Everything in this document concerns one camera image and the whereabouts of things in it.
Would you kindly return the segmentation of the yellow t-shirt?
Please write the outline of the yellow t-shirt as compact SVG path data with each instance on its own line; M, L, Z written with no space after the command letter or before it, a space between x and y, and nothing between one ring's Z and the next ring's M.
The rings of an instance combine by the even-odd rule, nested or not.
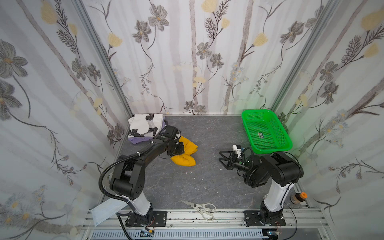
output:
M182 155L171 157L171 160L178 166L195 166L196 161L192 155L198 151L198 146L183 136L181 136L180 142L184 143L184 153Z

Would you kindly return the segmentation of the green plastic basket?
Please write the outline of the green plastic basket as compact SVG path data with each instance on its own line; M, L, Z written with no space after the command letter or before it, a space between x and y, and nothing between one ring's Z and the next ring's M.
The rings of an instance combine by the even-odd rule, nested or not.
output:
M267 109L245 110L241 114L243 125L255 154L287 152L293 143L277 115Z

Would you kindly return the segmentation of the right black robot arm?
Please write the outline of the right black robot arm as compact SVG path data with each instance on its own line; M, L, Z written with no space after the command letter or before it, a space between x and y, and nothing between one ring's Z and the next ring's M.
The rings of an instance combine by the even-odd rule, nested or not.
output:
M272 180L270 189L261 203L255 217L247 217L246 226L261 224L264 226L282 225L283 204L292 189L304 175L298 159L288 152L273 152L257 155L245 155L244 150L221 151L219 162L225 169L243 172L244 183L251 188L264 186Z

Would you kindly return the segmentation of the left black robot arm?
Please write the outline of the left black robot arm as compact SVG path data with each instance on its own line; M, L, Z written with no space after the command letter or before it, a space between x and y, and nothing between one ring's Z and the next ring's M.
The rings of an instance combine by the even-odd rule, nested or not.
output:
M125 203L132 210L128 214L115 213L128 240L131 237L122 217L144 227L155 222L153 205L143 193L146 167L163 153L170 157L182 155L185 151L181 136L178 128L166 125L145 148L130 156L121 155L101 173L98 186L102 194Z

